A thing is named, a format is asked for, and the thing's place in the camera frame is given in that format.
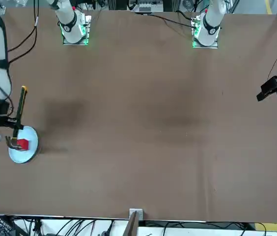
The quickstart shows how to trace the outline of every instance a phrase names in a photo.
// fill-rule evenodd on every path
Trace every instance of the round disc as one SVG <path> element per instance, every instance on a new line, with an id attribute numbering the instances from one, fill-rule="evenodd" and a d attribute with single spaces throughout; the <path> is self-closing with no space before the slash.
<path id="1" fill-rule="evenodd" d="M 38 150 L 38 135 L 36 131 L 30 126 L 24 126 L 23 130 L 19 130 L 17 139 L 28 140 L 28 150 L 18 151 L 9 148 L 9 154 L 12 161 L 16 163 L 25 163 L 30 161 L 36 155 Z"/>

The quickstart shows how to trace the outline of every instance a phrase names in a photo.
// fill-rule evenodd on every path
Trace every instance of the red block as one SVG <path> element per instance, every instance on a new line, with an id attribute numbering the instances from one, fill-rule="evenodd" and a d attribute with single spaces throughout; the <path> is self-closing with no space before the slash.
<path id="1" fill-rule="evenodd" d="M 19 139 L 17 141 L 17 145 L 22 147 L 22 150 L 20 150 L 20 151 L 27 151 L 28 150 L 28 144 L 29 144 L 29 142 L 26 139 Z"/>

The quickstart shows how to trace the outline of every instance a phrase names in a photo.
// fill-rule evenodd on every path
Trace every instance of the brown table surface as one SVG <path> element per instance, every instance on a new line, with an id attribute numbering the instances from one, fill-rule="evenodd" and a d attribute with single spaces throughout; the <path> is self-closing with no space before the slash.
<path id="1" fill-rule="evenodd" d="M 32 9 L 4 18 L 11 48 Z M 151 16 L 93 19 L 89 46 L 63 46 L 41 9 L 36 47 L 10 67 L 41 152 L 19 165 L 0 143 L 0 213 L 277 222 L 277 97 L 256 100 L 277 16 L 226 15 L 218 50 L 193 49 L 188 28 Z"/>

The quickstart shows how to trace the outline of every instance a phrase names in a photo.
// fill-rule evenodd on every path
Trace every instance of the yellow floor marking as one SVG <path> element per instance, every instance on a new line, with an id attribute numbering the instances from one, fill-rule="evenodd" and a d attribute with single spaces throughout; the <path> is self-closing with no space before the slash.
<path id="1" fill-rule="evenodd" d="M 272 15 L 270 0 L 265 0 L 265 5 L 266 5 L 267 14 Z"/>
<path id="2" fill-rule="evenodd" d="M 265 225 L 267 231 L 273 231 L 277 232 L 277 224 L 269 224 L 269 223 L 263 223 Z M 261 224 L 255 224 L 255 229 L 258 231 L 264 231 L 264 226 Z"/>

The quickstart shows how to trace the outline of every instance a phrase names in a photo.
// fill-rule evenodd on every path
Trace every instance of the black cable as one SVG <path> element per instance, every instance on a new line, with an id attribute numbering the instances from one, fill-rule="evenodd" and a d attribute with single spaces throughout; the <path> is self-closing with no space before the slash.
<path id="1" fill-rule="evenodd" d="M 88 225 L 94 223 L 95 221 L 96 220 L 93 220 L 93 221 L 89 222 L 88 224 L 86 224 L 83 228 L 80 229 L 80 231 L 78 231 L 78 233 L 75 236 L 77 236 L 83 229 L 85 229 Z"/>
<path id="2" fill-rule="evenodd" d="M 69 220 L 68 222 L 66 222 L 65 225 L 63 225 L 62 228 L 58 231 L 58 233 L 56 233 L 55 236 L 58 236 L 59 233 L 63 230 L 63 228 L 64 228 L 65 226 L 67 226 L 70 222 L 72 222 L 72 220 Z"/>
<path id="3" fill-rule="evenodd" d="M 243 236 L 246 230 L 247 230 L 247 227 L 245 227 L 245 229 L 242 231 L 242 234 L 240 234 L 240 236 Z"/>
<path id="4" fill-rule="evenodd" d="M 12 87 L 12 81 L 11 81 L 11 78 L 9 76 L 9 74 L 7 73 L 8 77 L 9 77 L 9 80 L 10 80 L 10 84 L 11 84 L 11 87 Z M 6 97 L 7 100 L 9 100 L 10 104 L 11 104 L 11 111 L 10 113 L 7 114 L 7 116 L 9 117 L 13 112 L 14 112 L 14 104 L 12 102 L 12 99 L 10 97 L 10 95 L 8 95 L 3 89 L 2 87 L 0 86 L 0 91 L 3 93 L 3 95 Z"/>
<path id="5" fill-rule="evenodd" d="M 40 0 L 37 0 L 37 17 L 39 16 L 39 1 Z M 34 17 L 35 17 L 35 20 L 36 20 L 35 0 L 34 0 Z M 36 22 L 35 22 L 35 26 L 34 26 L 34 31 L 35 31 L 35 40 L 34 40 L 34 44 L 32 45 L 32 47 L 29 50 L 27 50 L 25 53 L 23 53 L 23 54 L 19 55 L 18 57 L 12 59 L 11 61 L 9 61 L 9 64 L 11 64 L 11 63 L 17 61 L 18 59 L 22 58 L 23 56 L 27 55 L 35 47 L 36 41 L 37 41 L 37 25 L 36 25 Z"/>
<path id="6" fill-rule="evenodd" d="M 167 224 L 166 224 L 165 227 L 164 227 L 163 236 L 165 236 L 165 232 L 166 232 L 166 228 L 167 228 L 168 224 L 169 224 L 169 222 L 167 222 Z"/>
<path id="7" fill-rule="evenodd" d="M 111 221 L 111 224 L 107 230 L 107 235 L 110 236 L 110 232 L 111 232 L 111 229 L 112 229 L 112 226 L 113 226 L 113 223 L 114 223 L 114 220 Z"/>
<path id="8" fill-rule="evenodd" d="M 274 62 L 273 66 L 272 66 L 272 68 L 271 68 L 271 70 L 270 70 L 270 72 L 268 73 L 267 80 L 270 78 L 270 74 L 271 74 L 271 72 L 272 72 L 272 70 L 273 70 L 273 68 L 274 68 L 274 66 L 275 66 L 275 64 L 276 64 L 276 62 L 277 62 L 277 59 L 276 59 L 276 61 Z"/>
<path id="9" fill-rule="evenodd" d="M 187 20 L 191 21 L 192 19 L 190 17 L 187 17 L 182 11 L 177 10 L 176 12 L 180 13 L 184 18 L 186 18 Z"/>
<path id="10" fill-rule="evenodd" d="M 70 233 L 78 226 L 81 225 L 81 223 L 83 222 L 83 220 L 78 220 L 77 222 L 75 222 L 71 228 L 69 228 L 68 232 L 64 235 L 64 236 L 69 236 Z"/>
<path id="11" fill-rule="evenodd" d="M 76 228 L 76 230 L 75 230 L 75 232 L 74 232 L 74 234 L 73 234 L 74 236 L 76 235 L 77 231 L 79 230 L 79 228 L 81 227 L 81 225 L 82 225 L 83 222 L 84 222 L 84 220 L 81 221 L 80 224 L 77 226 L 77 228 Z"/>
<path id="12" fill-rule="evenodd" d="M 197 8 L 197 6 L 198 6 L 201 2 L 203 2 L 203 0 L 201 0 L 201 1 L 199 1 L 199 2 L 197 3 L 196 8 Z"/>
<path id="13" fill-rule="evenodd" d="M 25 42 L 31 37 L 31 35 L 34 33 L 35 29 L 36 29 L 36 27 L 34 27 L 34 28 L 32 29 L 32 31 L 30 32 L 30 34 L 29 34 L 19 45 L 15 46 L 14 48 L 11 48 L 11 49 L 9 49 L 9 50 L 7 50 L 7 51 L 8 51 L 8 52 L 12 52 L 12 51 L 14 51 L 15 49 L 18 49 L 19 47 L 21 47 L 22 44 L 25 43 Z"/>
<path id="14" fill-rule="evenodd" d="M 173 22 L 173 23 L 175 23 L 175 24 L 178 24 L 178 25 L 181 25 L 181 26 L 185 26 L 185 27 L 189 27 L 189 28 L 192 28 L 192 29 L 195 29 L 195 28 L 196 28 L 196 27 L 194 27 L 194 26 L 189 26 L 189 25 L 186 25 L 186 24 L 183 24 L 183 23 L 180 23 L 180 22 L 176 22 L 176 21 L 173 21 L 173 20 L 171 20 L 171 19 L 167 19 L 167 18 L 162 17 L 162 16 L 157 16 L 157 15 L 153 15 L 153 14 L 149 14 L 148 16 L 154 16 L 154 17 L 163 19 L 163 20 L 165 20 L 165 21 Z"/>
<path id="15" fill-rule="evenodd" d="M 34 28 L 32 29 L 32 31 L 29 33 L 29 35 L 17 46 L 15 46 L 14 48 L 11 48 L 9 50 L 7 50 L 8 52 L 12 52 L 14 51 L 15 49 L 18 49 L 19 47 L 22 46 L 23 43 L 25 43 L 31 36 L 32 34 L 34 33 L 35 29 L 37 28 L 37 25 L 36 25 L 36 12 L 35 12 L 35 0 L 34 0 Z"/>
<path id="16" fill-rule="evenodd" d="M 14 216 L 14 219 L 12 220 L 12 222 L 13 222 L 13 224 L 14 224 L 14 228 L 15 228 L 15 222 L 14 222 L 14 220 L 15 219 L 21 219 L 21 220 L 23 220 L 24 221 L 24 225 L 25 225 L 25 228 L 26 228 L 26 232 L 27 232 L 27 234 L 29 235 L 29 232 L 28 232 L 28 228 L 27 228 L 27 225 L 26 225 L 26 222 L 25 222 L 25 219 L 22 219 L 21 217 L 19 217 L 19 216 Z"/>
<path id="17" fill-rule="evenodd" d="M 29 224 L 29 229 L 28 229 L 28 231 L 29 231 L 29 236 L 30 236 L 30 234 L 31 234 L 31 226 L 32 226 L 32 223 L 34 222 L 34 219 L 32 219 L 31 221 L 30 221 L 30 224 Z"/>
<path id="18" fill-rule="evenodd" d="M 130 6 L 130 0 L 128 0 L 128 8 L 129 8 L 129 10 L 130 11 L 132 11 L 133 9 L 134 9 L 134 7 L 137 5 L 137 3 L 138 3 L 138 0 L 136 0 L 134 3 L 133 3 L 133 5 L 132 6 Z"/>
<path id="19" fill-rule="evenodd" d="M 264 236 L 266 236 L 266 227 L 265 227 L 265 225 L 264 224 L 262 224 L 262 223 L 259 223 L 260 225 L 263 225 L 263 227 L 264 227 L 264 231 L 265 231 L 265 233 L 264 233 Z"/>
<path id="20" fill-rule="evenodd" d="M 195 0 L 195 2 L 194 2 L 194 12 L 196 12 L 198 4 L 199 4 L 198 0 Z"/>

